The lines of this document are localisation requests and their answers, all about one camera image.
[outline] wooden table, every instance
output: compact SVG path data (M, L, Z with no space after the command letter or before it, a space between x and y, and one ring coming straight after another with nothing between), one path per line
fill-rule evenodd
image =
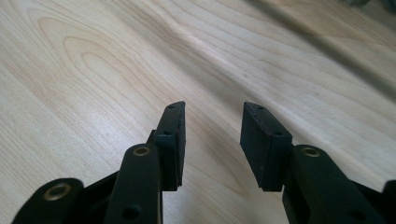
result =
M184 184L165 223L288 223L239 146L245 101L351 179L396 177L396 19L379 1L0 3L0 223L41 185L120 168L187 103Z

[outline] light wooden surface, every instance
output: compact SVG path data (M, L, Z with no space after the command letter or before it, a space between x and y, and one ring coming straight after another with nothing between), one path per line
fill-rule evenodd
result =
M239 146L244 101L351 179L396 177L396 19L379 1L0 2L0 223L41 185L120 168L187 103L184 185L165 223L287 223Z

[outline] black plastic part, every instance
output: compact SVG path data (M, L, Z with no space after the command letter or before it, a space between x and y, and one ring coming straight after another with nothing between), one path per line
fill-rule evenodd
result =
M396 180L388 181L382 193L353 183L387 223L396 223Z
M81 223L103 223L108 202L119 172L93 183L85 188L86 212Z
M159 150L152 144L126 151L104 223L162 223L159 158Z
M288 130L266 108L244 104L240 144L262 190L282 190L280 167L290 153L291 139Z
M307 223L385 223L325 151L305 145L294 147L290 155L290 175L294 177L291 182L295 183L288 180L284 191L290 223L306 223L307 217ZM297 217L302 198L309 211Z
M32 195L12 223L77 223L80 217L83 190L81 181L74 178L50 181ZM65 192L63 197L58 199L54 197L57 194L62 195L63 192Z
M164 191L176 191L182 185L186 146L185 105L177 102L167 106L154 134L155 146L163 156Z

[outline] wood grain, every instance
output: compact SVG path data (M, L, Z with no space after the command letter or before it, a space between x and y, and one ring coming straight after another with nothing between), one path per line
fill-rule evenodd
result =
M1 1L0 223L52 179L118 170L180 100L184 184L165 223L287 223L239 146L245 101L381 190L396 176L395 33L379 1Z

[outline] screw hole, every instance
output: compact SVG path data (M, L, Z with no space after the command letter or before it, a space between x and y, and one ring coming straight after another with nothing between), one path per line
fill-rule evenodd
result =
M363 212L358 210L350 210L347 212L347 214L357 221L364 221L366 219L366 216L363 214Z
M59 183L53 186L52 188L48 189L44 193L44 199L47 201L56 201L58 199L61 199L62 197L64 197L66 194L69 193L71 188L72 187L67 183L64 182Z
M149 148L148 147L139 147L134 150L134 154L136 156L146 156L149 154Z
M132 220L132 219L139 217L141 212L142 212L142 209L140 208L140 206L137 204L133 204L133 205L125 208L125 210L122 212L122 217L124 219Z
M309 157L319 157L320 156L320 153L316 149L313 149L311 147L303 148L303 153L305 154L305 156L309 156Z

